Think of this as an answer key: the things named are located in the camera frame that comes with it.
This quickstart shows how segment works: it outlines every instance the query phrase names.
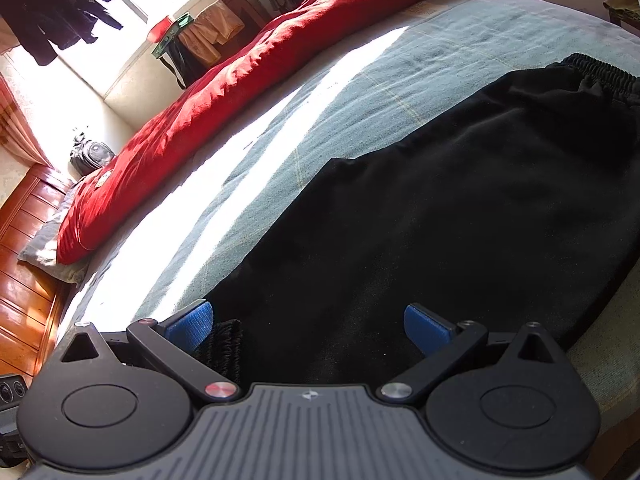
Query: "curtain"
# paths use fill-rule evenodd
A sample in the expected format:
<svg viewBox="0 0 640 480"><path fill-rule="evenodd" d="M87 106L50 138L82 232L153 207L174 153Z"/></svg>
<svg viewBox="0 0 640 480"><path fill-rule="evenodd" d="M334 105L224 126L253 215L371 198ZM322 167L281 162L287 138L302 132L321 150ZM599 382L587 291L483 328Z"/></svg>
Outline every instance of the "curtain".
<svg viewBox="0 0 640 480"><path fill-rule="evenodd" d="M27 119L18 108L14 94L0 76L0 146L30 164L53 168L33 135Z"/></svg>

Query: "gray backpack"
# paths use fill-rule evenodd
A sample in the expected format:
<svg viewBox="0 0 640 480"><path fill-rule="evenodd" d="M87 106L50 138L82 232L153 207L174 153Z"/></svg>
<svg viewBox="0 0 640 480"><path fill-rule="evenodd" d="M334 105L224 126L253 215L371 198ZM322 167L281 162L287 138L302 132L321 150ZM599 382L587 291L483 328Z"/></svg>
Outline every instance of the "gray backpack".
<svg viewBox="0 0 640 480"><path fill-rule="evenodd" d="M71 165L82 176L103 168L114 156L109 146L97 140L86 140L84 133L76 135L70 153Z"/></svg>

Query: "silver bolt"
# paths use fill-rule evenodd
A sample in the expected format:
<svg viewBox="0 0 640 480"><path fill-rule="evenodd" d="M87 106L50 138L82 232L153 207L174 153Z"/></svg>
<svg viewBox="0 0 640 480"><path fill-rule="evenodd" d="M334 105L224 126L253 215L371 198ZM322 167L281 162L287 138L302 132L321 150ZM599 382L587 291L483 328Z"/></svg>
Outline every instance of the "silver bolt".
<svg viewBox="0 0 640 480"><path fill-rule="evenodd" d="M406 399L414 391L404 383L387 383L380 388L380 393L388 399Z"/></svg>

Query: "bed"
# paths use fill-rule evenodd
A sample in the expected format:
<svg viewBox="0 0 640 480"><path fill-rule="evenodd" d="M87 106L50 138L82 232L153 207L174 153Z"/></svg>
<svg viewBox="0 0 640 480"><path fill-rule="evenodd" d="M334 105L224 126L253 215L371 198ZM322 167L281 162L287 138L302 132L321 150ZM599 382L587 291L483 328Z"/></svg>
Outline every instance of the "bed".
<svg viewBox="0 0 640 480"><path fill-rule="evenodd" d="M504 73L582 52L640 74L640 39L539 0L425 0L353 34L198 150L92 257L58 337L164 319L209 292L319 169L387 146ZM640 438L640 265L569 355L598 401L590 469Z"/></svg>

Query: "black sweatpants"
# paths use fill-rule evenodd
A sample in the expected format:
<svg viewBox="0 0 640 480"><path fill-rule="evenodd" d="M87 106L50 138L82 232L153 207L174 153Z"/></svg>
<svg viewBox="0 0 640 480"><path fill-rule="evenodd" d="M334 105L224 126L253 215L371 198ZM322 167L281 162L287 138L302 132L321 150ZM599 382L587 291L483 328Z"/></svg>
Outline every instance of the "black sweatpants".
<svg viewBox="0 0 640 480"><path fill-rule="evenodd" d="M207 298L242 382L379 386L417 301L568 348L639 255L640 82L581 54L508 73L403 140L332 159Z"/></svg>

